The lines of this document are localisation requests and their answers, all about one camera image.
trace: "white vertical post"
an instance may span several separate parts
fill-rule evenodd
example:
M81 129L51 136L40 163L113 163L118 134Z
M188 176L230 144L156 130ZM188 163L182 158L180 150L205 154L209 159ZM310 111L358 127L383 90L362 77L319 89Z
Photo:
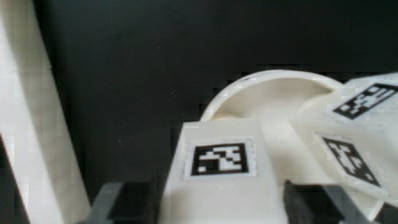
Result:
M29 223L76 223L88 200L29 0L0 1L0 135Z

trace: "curved white surface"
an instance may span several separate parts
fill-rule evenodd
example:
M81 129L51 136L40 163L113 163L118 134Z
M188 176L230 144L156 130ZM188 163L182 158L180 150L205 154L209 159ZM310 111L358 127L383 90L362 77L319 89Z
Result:
M200 121L255 118L269 149L278 188L294 184L335 184L298 139L287 120L342 84L328 77L298 71L269 70L243 77L218 93L204 110ZM369 220L379 210L379 201L344 187Z

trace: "black background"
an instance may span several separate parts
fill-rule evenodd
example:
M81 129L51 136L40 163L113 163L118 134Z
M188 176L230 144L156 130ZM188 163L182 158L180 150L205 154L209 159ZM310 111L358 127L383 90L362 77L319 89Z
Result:
M166 173L180 123L243 75L398 70L395 1L33 2L90 200Z

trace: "white plastic part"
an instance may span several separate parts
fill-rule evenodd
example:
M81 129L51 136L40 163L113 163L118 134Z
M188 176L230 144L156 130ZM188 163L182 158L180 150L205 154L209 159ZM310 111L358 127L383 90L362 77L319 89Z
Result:
M285 180L294 184L337 183L296 136L289 118L340 87L335 80L308 72L257 72L225 87L202 114L200 121L259 120L280 191ZM347 187L344 191L365 218L372 220L381 201Z
M88 214L29 0L0 1L0 135L31 224Z
M398 206L398 73L353 79L291 119L333 179Z
M287 223L266 149L255 120L184 123L159 224Z

